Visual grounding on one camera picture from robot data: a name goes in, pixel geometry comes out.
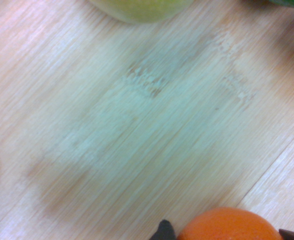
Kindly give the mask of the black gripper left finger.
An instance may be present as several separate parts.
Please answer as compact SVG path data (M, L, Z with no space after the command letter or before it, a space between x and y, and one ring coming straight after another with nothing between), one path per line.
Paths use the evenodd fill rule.
M163 219L157 231L151 236L150 240L177 240L174 228L170 221Z

